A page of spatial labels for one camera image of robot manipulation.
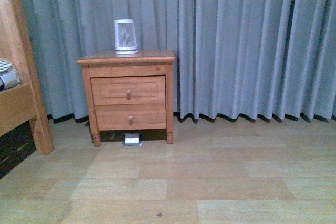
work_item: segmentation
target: speaker grille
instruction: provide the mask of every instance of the speaker grille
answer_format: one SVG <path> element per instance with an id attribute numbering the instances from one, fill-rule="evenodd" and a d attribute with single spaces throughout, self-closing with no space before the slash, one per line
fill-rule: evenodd
<path id="1" fill-rule="evenodd" d="M 136 47 L 134 23 L 118 23 L 119 47 Z"/>

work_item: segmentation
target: checkered fabric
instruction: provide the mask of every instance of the checkered fabric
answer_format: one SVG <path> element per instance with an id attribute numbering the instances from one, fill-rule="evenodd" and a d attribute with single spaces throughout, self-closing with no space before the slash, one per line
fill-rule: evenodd
<path id="1" fill-rule="evenodd" d="M 11 63 L 1 60 L 0 61 L 0 73 L 7 71 L 12 66 Z"/>

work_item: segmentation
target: gray curtain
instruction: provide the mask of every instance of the gray curtain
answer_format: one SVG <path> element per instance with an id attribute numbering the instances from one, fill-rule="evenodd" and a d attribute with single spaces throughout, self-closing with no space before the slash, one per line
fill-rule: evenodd
<path id="1" fill-rule="evenodd" d="M 23 0 L 48 113 L 87 115 L 82 56 L 114 49 L 114 19 L 140 49 L 172 49 L 175 111 L 236 118 L 336 114 L 336 0 Z"/>
<path id="2" fill-rule="evenodd" d="M 180 0 L 180 115 L 330 118 L 336 0 Z"/>
<path id="3" fill-rule="evenodd" d="M 178 0 L 23 0 L 23 6 L 47 112 L 53 118 L 87 116 L 77 59 L 115 49 L 115 19 L 134 19 L 139 49 L 177 53 Z"/>

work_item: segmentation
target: nightstand top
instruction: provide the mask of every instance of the nightstand top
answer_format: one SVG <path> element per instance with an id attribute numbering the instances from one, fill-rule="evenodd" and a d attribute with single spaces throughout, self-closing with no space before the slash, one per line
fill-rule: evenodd
<path id="1" fill-rule="evenodd" d="M 171 50 L 144 50 L 137 54 L 117 55 L 115 51 L 101 52 L 77 61 L 80 65 L 132 64 L 132 63 L 172 63 L 176 56 Z"/>

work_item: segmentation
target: drawer knob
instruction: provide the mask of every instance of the drawer knob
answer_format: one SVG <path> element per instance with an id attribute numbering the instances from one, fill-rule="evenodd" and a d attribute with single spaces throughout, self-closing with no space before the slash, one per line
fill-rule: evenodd
<path id="1" fill-rule="evenodd" d="M 133 124 L 133 117 L 131 115 L 128 117 L 128 124 Z"/>
<path id="2" fill-rule="evenodd" d="M 126 91 L 126 99 L 130 100 L 131 99 L 131 90 Z"/>

